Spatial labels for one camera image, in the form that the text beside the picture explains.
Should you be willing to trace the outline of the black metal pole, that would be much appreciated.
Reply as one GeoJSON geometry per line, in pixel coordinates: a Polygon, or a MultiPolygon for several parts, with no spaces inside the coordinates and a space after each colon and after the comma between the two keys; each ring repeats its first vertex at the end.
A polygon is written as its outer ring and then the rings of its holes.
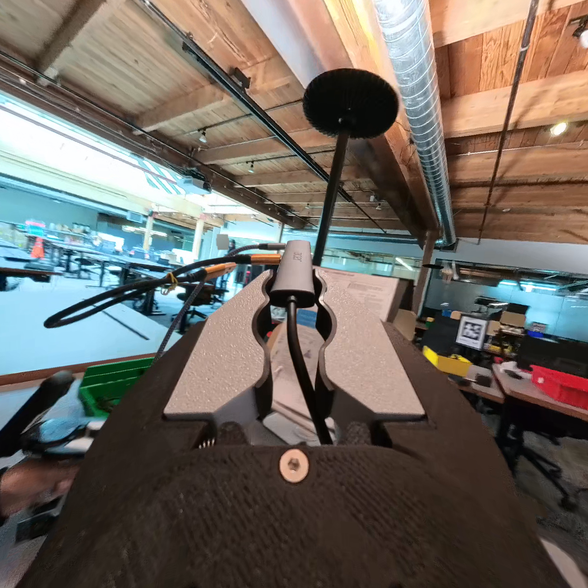
{"type": "Polygon", "coordinates": [[[326,241],[334,214],[334,205],[337,194],[339,192],[342,171],[345,165],[346,150],[350,136],[349,125],[350,119],[348,116],[342,116],[339,118],[339,133],[336,139],[334,158],[330,169],[325,201],[322,208],[318,234],[313,253],[312,263],[314,266],[321,265],[326,247],[326,241]]]}

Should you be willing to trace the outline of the silver ventilation duct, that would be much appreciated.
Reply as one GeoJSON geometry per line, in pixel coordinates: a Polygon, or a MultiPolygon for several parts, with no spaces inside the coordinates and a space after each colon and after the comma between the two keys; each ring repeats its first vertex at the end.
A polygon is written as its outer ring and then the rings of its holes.
{"type": "Polygon", "coordinates": [[[427,1],[374,1],[443,247],[456,242],[435,44],[427,1]]]}

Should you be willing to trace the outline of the neighbouring grey table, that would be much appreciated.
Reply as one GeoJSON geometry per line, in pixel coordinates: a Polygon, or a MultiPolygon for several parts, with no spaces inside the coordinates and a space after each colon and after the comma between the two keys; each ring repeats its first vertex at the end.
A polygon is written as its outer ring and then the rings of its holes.
{"type": "Polygon", "coordinates": [[[88,280],[54,277],[50,283],[13,279],[1,292],[1,376],[154,354],[171,322],[125,303],[73,325],[48,329],[44,321],[103,292],[88,280]]]}

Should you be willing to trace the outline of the green plastic bin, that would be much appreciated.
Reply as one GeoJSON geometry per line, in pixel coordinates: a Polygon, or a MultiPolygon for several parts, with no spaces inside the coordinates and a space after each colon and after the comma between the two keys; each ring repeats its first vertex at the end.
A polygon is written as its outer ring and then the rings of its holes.
{"type": "Polygon", "coordinates": [[[77,392],[85,416],[106,419],[152,362],[150,356],[87,368],[77,392]]]}

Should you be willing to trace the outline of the small yellow plastic bin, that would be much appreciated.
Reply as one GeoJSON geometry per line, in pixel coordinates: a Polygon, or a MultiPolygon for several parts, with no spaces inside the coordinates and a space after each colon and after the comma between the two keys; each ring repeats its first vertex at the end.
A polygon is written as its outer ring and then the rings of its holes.
{"type": "Polygon", "coordinates": [[[460,355],[442,356],[427,346],[423,346],[423,355],[439,371],[448,375],[465,378],[473,363],[460,355]]]}

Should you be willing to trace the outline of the red plastic bin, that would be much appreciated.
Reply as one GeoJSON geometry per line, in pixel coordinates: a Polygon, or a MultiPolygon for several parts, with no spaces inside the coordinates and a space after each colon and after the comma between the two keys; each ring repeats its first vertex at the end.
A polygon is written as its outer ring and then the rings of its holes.
{"type": "Polygon", "coordinates": [[[532,382],[555,401],[587,410],[587,378],[531,364],[532,382]]]}

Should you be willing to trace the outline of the black office chair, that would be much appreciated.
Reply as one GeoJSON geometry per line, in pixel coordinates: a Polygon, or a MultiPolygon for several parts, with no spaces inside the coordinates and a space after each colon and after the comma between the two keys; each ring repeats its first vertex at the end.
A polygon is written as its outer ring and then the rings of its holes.
{"type": "Polygon", "coordinates": [[[207,314],[197,311],[197,307],[200,306],[214,306],[224,304],[224,297],[229,293],[229,289],[226,287],[226,280],[221,278],[207,281],[202,286],[202,289],[191,298],[190,306],[179,321],[178,332],[184,334],[186,329],[189,327],[190,319],[193,317],[199,317],[206,319],[207,314]]]}

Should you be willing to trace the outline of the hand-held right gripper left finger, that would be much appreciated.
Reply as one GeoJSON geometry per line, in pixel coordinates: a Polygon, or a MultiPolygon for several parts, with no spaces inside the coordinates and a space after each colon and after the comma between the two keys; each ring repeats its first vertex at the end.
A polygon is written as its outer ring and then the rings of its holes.
{"type": "Polygon", "coordinates": [[[252,422],[271,410],[273,381],[264,334],[271,325],[262,272],[205,322],[164,409],[169,420],[252,422]]]}

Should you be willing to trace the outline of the ceiling projector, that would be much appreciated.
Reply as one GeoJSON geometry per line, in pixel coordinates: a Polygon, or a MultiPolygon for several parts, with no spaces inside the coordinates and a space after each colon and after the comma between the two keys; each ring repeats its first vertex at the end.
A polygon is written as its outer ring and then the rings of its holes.
{"type": "Polygon", "coordinates": [[[209,195],[212,193],[210,182],[202,173],[197,171],[190,171],[188,174],[180,175],[176,182],[187,195],[209,195]]]}

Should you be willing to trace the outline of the black pleated round lamp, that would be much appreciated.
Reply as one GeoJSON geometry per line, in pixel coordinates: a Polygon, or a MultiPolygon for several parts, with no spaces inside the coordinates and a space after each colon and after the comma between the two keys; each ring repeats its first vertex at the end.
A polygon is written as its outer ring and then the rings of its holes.
{"type": "Polygon", "coordinates": [[[340,68],[315,77],[305,90],[302,106],[311,127],[322,135],[373,139],[396,121],[401,101],[377,74],[340,68]]]}

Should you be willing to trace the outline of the person's left hand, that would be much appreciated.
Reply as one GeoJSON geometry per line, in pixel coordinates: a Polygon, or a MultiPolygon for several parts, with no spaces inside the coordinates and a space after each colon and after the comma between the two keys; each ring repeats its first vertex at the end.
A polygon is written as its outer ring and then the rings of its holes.
{"type": "Polygon", "coordinates": [[[80,462],[28,459],[1,470],[1,519],[66,495],[80,462]]]}

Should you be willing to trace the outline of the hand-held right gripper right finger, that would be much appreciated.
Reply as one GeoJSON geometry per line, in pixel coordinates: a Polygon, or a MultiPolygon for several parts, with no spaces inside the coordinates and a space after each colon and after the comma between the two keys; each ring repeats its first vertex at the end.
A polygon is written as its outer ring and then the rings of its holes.
{"type": "Polygon", "coordinates": [[[335,422],[417,422],[426,417],[386,331],[391,324],[363,308],[315,270],[318,316],[324,338],[315,389],[320,410],[335,422]]]}

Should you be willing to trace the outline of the wooden document stand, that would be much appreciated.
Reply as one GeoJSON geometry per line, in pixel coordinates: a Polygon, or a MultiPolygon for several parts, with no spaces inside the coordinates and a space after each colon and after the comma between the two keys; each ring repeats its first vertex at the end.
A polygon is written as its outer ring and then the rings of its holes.
{"type": "MultiPolygon", "coordinates": [[[[409,343],[411,343],[413,340],[413,337],[415,335],[416,315],[410,309],[405,309],[404,306],[405,306],[405,302],[408,303],[408,306],[410,306],[410,304],[412,302],[413,282],[410,280],[407,280],[407,279],[403,279],[403,278],[398,278],[398,279],[406,285],[406,289],[405,289],[404,294],[401,298],[399,309],[396,314],[396,317],[394,318],[394,320],[388,320],[388,322],[391,324],[391,326],[386,326],[385,328],[391,327],[393,331],[395,331],[397,334],[401,335],[401,337],[403,337],[405,340],[407,340],[409,343]]],[[[301,349],[300,349],[299,336],[298,336],[298,324],[297,324],[298,310],[296,312],[296,319],[293,319],[293,315],[289,311],[286,311],[286,320],[285,320],[286,333],[287,333],[287,337],[288,337],[289,353],[291,350],[290,343],[293,342],[295,344],[295,347],[299,348],[299,357],[301,359],[303,359],[304,365],[305,365],[305,359],[304,359],[304,356],[303,356],[301,349]]],[[[397,347],[394,343],[393,343],[393,345],[399,355],[399,350],[397,349],[397,347]]],[[[314,403],[315,403],[315,410],[318,413],[318,420],[319,421],[322,420],[324,422],[325,427],[326,427],[327,431],[329,432],[329,436],[332,440],[332,443],[337,444],[340,442],[341,437],[344,436],[344,431],[347,428],[347,426],[349,426],[353,422],[335,422],[332,418],[326,417],[323,414],[323,412],[320,410],[319,403],[318,403],[318,395],[316,393],[315,387],[312,386],[306,365],[305,365],[305,375],[308,377],[309,383],[311,384],[311,400],[314,401],[314,403]]],[[[358,423],[363,423],[368,427],[368,430],[372,430],[373,428],[377,428],[381,424],[385,424],[385,423],[405,424],[405,423],[415,423],[415,422],[396,422],[396,421],[394,421],[394,422],[358,422],[358,423]]]]}

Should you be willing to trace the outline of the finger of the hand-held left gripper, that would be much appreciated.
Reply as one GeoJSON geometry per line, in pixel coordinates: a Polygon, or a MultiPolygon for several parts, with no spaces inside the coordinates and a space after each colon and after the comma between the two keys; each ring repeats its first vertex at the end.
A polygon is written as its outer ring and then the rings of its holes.
{"type": "Polygon", "coordinates": [[[41,442],[71,442],[84,437],[92,417],[85,414],[77,396],[65,396],[52,407],[40,424],[41,442]]]}

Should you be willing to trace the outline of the orange plug cable yellow tie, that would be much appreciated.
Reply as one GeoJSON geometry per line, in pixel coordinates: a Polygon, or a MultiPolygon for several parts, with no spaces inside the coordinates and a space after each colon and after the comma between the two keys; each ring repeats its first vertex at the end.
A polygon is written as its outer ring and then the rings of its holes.
{"type": "Polygon", "coordinates": [[[54,313],[44,321],[43,326],[46,329],[54,329],[71,325],[97,313],[105,312],[112,306],[139,295],[154,292],[157,289],[171,289],[171,287],[175,286],[207,282],[213,277],[231,273],[237,265],[277,266],[281,261],[281,257],[281,254],[278,253],[244,253],[193,262],[168,272],[162,277],[128,283],[84,299],[54,313]]]}

